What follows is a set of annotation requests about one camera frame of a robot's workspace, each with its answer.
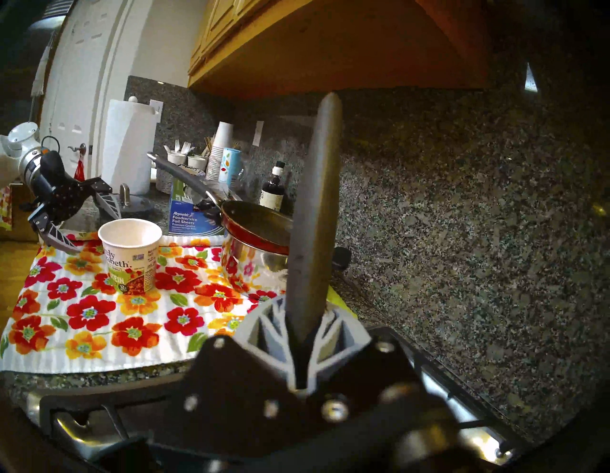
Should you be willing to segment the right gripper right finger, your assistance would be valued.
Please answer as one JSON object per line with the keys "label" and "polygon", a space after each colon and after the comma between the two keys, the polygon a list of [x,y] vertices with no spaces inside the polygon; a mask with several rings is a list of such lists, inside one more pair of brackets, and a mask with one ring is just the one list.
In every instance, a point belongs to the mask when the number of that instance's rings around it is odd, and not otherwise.
{"label": "right gripper right finger", "polygon": [[330,430],[412,394],[427,393],[390,329],[367,330],[342,309],[326,312],[308,360],[307,430]]}

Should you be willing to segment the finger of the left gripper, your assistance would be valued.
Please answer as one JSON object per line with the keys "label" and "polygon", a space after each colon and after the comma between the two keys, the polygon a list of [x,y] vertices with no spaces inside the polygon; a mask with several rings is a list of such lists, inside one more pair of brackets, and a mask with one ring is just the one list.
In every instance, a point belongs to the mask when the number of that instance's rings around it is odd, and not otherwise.
{"label": "finger of the left gripper", "polygon": [[28,222],[41,240],[47,245],[67,254],[78,254],[79,249],[53,223],[46,211],[34,211]]}
{"label": "finger of the left gripper", "polygon": [[103,209],[112,220],[120,220],[120,205],[112,193],[112,187],[103,180],[96,180],[93,183],[94,197],[98,206]]}

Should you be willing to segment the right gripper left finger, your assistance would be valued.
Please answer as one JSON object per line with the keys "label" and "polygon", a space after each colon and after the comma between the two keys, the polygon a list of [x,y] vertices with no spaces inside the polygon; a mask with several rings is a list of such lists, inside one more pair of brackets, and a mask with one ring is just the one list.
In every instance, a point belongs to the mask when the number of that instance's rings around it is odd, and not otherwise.
{"label": "right gripper left finger", "polygon": [[305,403],[284,299],[263,302],[232,336],[204,342],[167,408],[167,446],[294,446],[305,440]]}

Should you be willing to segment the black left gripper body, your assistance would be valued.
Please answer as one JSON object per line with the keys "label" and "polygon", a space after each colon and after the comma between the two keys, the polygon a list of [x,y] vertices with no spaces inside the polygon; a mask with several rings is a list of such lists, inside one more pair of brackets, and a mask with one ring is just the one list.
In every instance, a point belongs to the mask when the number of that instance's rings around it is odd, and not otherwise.
{"label": "black left gripper body", "polygon": [[78,181],[66,173],[56,151],[36,155],[29,162],[29,189],[35,195],[29,203],[31,226],[58,224],[74,216],[88,197],[102,192],[102,179]]}

